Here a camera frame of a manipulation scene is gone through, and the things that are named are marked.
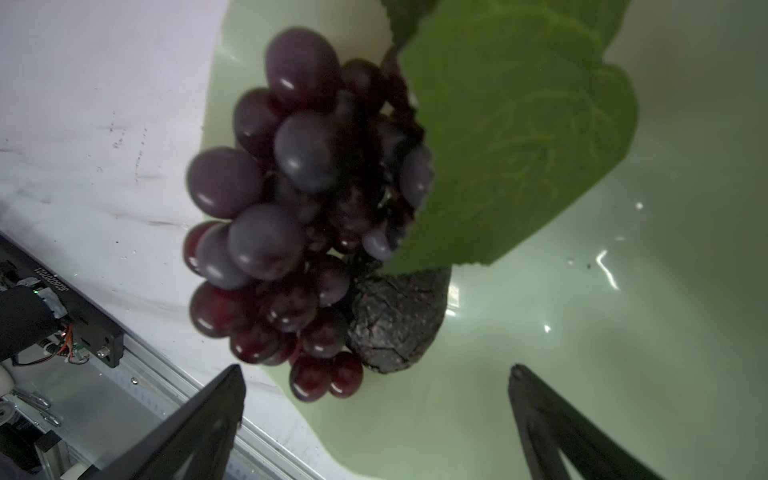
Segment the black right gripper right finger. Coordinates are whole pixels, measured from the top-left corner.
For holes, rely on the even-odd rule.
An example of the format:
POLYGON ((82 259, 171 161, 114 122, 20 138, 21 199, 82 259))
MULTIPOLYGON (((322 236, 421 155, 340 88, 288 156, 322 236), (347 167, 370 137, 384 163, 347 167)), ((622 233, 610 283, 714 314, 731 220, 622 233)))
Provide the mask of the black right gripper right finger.
POLYGON ((568 479, 564 459, 584 479, 660 478, 528 367, 511 367, 508 397, 533 479, 568 479))

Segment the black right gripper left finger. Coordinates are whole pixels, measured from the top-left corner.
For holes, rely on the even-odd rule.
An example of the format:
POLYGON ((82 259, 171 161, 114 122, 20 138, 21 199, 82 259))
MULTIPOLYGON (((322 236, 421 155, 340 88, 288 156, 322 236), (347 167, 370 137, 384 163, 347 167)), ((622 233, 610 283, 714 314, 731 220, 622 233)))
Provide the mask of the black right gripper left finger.
POLYGON ((96 479, 221 479, 241 423, 246 386, 231 365, 96 479))

